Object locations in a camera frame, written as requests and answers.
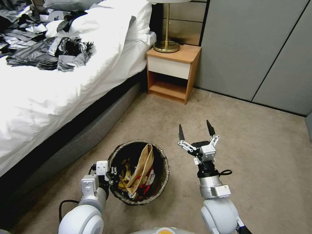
nightstand drawer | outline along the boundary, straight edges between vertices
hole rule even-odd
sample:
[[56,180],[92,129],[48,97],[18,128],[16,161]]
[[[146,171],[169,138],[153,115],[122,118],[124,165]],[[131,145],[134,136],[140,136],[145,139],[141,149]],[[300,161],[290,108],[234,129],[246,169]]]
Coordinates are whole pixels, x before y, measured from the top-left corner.
[[176,62],[148,56],[149,71],[188,79],[190,63]]

trash can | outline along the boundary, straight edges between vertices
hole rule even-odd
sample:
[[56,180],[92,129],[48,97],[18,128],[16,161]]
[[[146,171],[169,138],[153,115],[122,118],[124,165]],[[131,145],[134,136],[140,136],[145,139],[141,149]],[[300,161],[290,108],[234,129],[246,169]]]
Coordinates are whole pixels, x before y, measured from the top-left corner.
[[117,146],[108,158],[110,165],[117,168],[117,175],[119,176],[122,162],[130,158],[130,163],[137,165],[141,152],[146,144],[151,144],[153,146],[153,168],[155,178],[144,198],[134,201],[118,188],[118,183],[114,183],[110,186],[112,194],[127,205],[145,205],[155,200],[162,194],[169,179],[169,164],[165,153],[159,146],[146,140],[133,140]]

white pillow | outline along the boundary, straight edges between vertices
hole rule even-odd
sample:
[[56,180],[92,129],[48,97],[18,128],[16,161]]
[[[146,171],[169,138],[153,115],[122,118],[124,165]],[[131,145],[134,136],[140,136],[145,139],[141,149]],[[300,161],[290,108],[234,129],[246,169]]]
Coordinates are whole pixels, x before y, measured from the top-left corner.
[[101,0],[45,0],[43,6],[54,10],[72,11],[87,10]]
[[136,20],[129,27],[126,41],[144,40],[150,30],[150,16],[152,5],[146,0],[106,0],[99,3],[101,6],[119,8],[126,10],[136,17]]

wooden nightstand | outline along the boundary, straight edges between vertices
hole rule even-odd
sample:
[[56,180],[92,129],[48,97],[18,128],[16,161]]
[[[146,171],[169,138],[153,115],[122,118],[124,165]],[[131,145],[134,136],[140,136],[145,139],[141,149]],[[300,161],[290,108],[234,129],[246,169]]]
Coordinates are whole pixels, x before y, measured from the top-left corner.
[[149,94],[186,104],[192,92],[201,47],[182,45],[174,53],[160,53],[151,48],[147,53]]

gray wall panel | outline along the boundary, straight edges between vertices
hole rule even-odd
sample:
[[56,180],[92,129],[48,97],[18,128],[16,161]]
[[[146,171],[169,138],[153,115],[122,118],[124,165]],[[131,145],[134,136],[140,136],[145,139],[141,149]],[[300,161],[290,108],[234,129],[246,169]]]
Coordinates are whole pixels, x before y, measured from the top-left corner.
[[312,112],[312,3],[253,101],[304,115]]
[[195,85],[251,100],[307,0],[211,0]]

